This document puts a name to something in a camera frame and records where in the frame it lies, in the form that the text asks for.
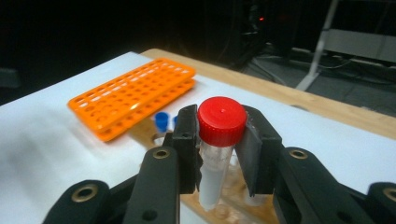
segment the test tube rack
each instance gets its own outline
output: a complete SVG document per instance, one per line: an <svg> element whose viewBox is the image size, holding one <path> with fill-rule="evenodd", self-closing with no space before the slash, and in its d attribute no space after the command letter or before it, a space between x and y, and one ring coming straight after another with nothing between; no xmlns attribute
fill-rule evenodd
<svg viewBox="0 0 396 224"><path fill-rule="evenodd" d="M110 141L194 85L195 70L160 58L74 97L68 107L102 141Z"/></svg>

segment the plastic tube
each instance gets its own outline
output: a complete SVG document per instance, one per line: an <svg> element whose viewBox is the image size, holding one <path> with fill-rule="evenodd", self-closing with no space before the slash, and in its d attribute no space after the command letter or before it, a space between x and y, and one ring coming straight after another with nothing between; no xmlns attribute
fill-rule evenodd
<svg viewBox="0 0 396 224"><path fill-rule="evenodd" d="M218 204L233 147L242 138L247 114L239 103L227 97L205 100L198 108L201 167L199 202L209 211Z"/></svg>
<svg viewBox="0 0 396 224"><path fill-rule="evenodd" d="M155 114L154 121L157 131L159 133L166 133L168 130L169 115L166 112L159 112Z"/></svg>

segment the blue cap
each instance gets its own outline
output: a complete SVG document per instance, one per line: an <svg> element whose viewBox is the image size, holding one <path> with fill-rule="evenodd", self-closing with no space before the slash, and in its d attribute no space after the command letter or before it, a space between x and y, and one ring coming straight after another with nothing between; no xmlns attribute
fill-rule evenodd
<svg viewBox="0 0 396 224"><path fill-rule="evenodd" d="M159 112L155 116L155 126L160 133L166 133L168 130L169 115L165 112Z"/></svg>

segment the red screw cap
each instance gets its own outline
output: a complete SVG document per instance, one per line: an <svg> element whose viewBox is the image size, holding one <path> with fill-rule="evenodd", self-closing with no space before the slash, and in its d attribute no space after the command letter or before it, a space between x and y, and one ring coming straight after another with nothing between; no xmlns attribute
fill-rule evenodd
<svg viewBox="0 0 396 224"><path fill-rule="evenodd" d="M247 120L244 107L222 96L203 101L197 116L201 139L214 147L230 147L238 143Z"/></svg>

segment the table surface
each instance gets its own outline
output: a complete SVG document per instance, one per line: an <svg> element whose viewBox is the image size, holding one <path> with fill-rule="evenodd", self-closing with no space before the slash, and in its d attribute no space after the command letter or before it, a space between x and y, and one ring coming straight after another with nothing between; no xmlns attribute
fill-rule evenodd
<svg viewBox="0 0 396 224"><path fill-rule="evenodd" d="M373 182L396 182L396 119L151 49L123 54L0 106L0 223L39 223L71 185L98 179L112 188L138 173L144 146L128 133L109 143L99 141L66 104L158 57L197 70L195 87L163 108L172 116L210 96L229 96L260 109L286 147L310 150L339 182L363 193ZM181 221L202 222L183 207Z"/></svg>

